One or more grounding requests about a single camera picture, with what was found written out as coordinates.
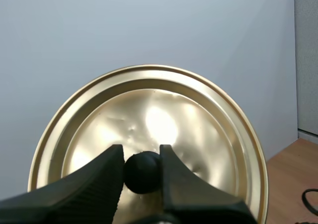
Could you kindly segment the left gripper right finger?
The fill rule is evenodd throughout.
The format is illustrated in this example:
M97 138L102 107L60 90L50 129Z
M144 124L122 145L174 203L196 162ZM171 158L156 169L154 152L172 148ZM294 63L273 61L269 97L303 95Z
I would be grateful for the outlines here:
M190 171L170 145L160 146L164 211L183 224L254 224L243 199L208 184Z

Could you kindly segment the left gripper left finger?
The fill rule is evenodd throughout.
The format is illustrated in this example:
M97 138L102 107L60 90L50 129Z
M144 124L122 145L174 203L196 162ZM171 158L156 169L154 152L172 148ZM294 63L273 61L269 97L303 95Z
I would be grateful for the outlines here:
M110 224L123 189L122 145L51 184L0 203L2 224Z

